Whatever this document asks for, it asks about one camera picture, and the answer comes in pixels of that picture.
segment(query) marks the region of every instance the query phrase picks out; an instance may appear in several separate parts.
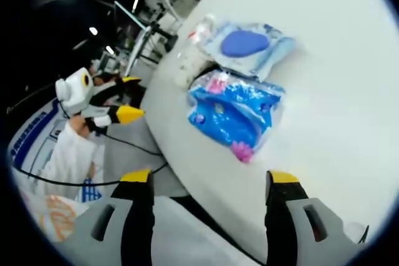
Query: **white table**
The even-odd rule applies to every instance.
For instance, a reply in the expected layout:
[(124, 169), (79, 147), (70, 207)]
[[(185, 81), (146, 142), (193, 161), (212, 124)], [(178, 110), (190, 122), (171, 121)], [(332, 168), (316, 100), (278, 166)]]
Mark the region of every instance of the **white table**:
[[(185, 37), (207, 13), (298, 41), (268, 79), (287, 91), (282, 121), (249, 165), (189, 124), (174, 81)], [(174, 172), (233, 239), (266, 261), (268, 169), (295, 174), (310, 197), (375, 235), (399, 187), (399, 34), (383, 0), (202, 0), (179, 36), (143, 108)]]

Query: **sealed plastic bag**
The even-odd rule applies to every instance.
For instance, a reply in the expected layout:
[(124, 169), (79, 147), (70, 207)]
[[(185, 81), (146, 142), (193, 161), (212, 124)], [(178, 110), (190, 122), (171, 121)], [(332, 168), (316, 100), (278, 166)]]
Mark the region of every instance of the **sealed plastic bag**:
[(215, 70), (195, 80), (189, 90), (193, 109), (188, 119), (248, 163), (279, 121), (283, 95), (284, 89), (276, 85)]
[(199, 46), (222, 68), (263, 82), (295, 43), (268, 24), (224, 21), (214, 24)]

